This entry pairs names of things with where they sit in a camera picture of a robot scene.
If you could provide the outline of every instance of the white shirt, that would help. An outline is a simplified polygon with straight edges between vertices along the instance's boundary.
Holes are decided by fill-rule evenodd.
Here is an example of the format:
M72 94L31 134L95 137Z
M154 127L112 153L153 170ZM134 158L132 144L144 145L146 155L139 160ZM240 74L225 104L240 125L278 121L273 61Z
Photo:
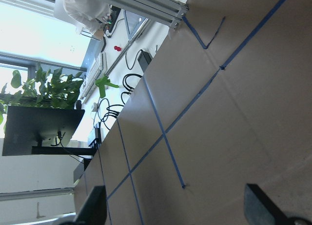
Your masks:
M109 4L98 0L63 0L63 5L67 14L84 24L91 34L101 27L96 19L105 22L107 13L111 13Z

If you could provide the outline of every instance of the metal frame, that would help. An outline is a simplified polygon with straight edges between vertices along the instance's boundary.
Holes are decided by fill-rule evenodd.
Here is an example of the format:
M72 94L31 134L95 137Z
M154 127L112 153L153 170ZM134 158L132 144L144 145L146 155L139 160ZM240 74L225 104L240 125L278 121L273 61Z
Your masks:
M186 4L176 0L102 0L157 21L171 28L176 28L182 21L182 16L188 11Z

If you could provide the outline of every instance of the person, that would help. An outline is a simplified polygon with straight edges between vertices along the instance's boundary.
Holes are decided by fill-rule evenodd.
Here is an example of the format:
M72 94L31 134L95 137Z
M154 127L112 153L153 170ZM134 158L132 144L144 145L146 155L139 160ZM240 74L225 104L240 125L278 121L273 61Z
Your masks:
M66 13L82 23L99 40L103 39L103 26L112 12L109 4L98 0L63 0Z

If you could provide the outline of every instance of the green plant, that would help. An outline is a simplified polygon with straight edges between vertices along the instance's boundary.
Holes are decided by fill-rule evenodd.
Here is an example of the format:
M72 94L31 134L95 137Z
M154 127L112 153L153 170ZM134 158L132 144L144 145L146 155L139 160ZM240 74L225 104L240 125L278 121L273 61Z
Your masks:
M82 72L75 76L62 74L62 68L56 69L51 80L48 79L51 70L44 72L40 67L36 72L34 79L28 79L21 82L20 72L13 71L11 86L21 88L15 94L6 93L6 87L2 88L0 93L0 123L3 122L3 114L7 113L9 105L46 107L46 108L63 108L73 109L78 99L80 86L83 79L80 78Z

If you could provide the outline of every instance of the red object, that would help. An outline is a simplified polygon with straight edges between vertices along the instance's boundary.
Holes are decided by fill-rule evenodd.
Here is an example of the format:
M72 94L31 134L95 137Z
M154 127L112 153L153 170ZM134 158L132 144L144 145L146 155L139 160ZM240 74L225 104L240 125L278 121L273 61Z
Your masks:
M120 52L120 51L121 51L121 48L120 48L120 47L118 47L118 46L114 46L114 49L115 49L115 50L117 50L118 52Z

